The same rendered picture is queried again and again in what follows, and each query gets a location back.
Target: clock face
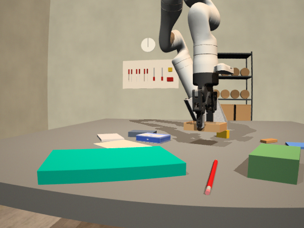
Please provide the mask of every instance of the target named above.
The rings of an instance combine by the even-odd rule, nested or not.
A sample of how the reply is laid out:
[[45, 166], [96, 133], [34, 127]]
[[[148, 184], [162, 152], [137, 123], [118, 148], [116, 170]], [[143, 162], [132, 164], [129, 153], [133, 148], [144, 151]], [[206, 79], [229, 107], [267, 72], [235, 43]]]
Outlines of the clock face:
[[142, 41], [142, 49], [145, 52], [153, 51], [155, 48], [155, 41], [152, 38], [146, 38]]

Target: red pencil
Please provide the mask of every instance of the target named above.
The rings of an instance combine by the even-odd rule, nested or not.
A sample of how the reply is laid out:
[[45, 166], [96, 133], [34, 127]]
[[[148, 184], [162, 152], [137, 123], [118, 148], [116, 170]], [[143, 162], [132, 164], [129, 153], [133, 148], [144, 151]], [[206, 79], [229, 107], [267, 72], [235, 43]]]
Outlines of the red pencil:
[[218, 160], [214, 160], [212, 170], [211, 170], [211, 173], [210, 173], [210, 176], [209, 176], [207, 188], [206, 188], [206, 191], [205, 191], [206, 195], [210, 194], [210, 191], [211, 191], [211, 188], [212, 188], [212, 185], [213, 185], [214, 176], [215, 176], [215, 171], [217, 170], [217, 165], [218, 165]]

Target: black metal shelf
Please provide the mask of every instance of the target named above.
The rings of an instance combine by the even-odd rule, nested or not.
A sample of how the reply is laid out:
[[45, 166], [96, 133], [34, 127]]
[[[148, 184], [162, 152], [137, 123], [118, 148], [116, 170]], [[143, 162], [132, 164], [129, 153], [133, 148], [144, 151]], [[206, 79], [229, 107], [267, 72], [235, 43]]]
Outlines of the black metal shelf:
[[218, 76], [219, 79], [249, 79], [252, 76]]
[[252, 107], [253, 107], [253, 67], [252, 67], [252, 52], [251, 53], [218, 53], [218, 58], [233, 58], [233, 59], [245, 59], [247, 68], [247, 59], [251, 57], [251, 76], [218, 76], [219, 79], [244, 79], [246, 80], [246, 90], [248, 90], [248, 79], [251, 79], [251, 99], [219, 99], [219, 100], [241, 100], [251, 101], [251, 120], [252, 120]]

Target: brown box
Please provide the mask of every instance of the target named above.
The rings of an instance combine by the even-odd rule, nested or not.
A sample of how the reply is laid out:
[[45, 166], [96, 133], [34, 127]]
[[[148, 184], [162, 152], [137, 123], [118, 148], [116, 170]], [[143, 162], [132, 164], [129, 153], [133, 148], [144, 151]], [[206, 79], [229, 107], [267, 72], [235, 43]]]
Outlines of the brown box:
[[250, 104], [236, 104], [236, 120], [251, 120]]
[[276, 143], [277, 139], [261, 139], [261, 143]]
[[227, 120], [234, 120], [234, 104], [221, 104]]
[[[198, 131], [196, 121], [184, 122], [185, 131]], [[205, 122], [205, 127], [201, 132], [223, 132], [227, 130], [227, 123], [224, 122]]]

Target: green box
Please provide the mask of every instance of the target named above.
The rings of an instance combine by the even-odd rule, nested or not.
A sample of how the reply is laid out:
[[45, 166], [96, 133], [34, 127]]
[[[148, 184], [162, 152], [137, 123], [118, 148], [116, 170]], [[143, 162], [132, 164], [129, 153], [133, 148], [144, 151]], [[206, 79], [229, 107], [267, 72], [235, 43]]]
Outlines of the green box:
[[186, 175], [186, 163], [160, 146], [53, 150], [38, 184], [129, 181]]
[[301, 147], [260, 144], [249, 154], [248, 177], [297, 184]]

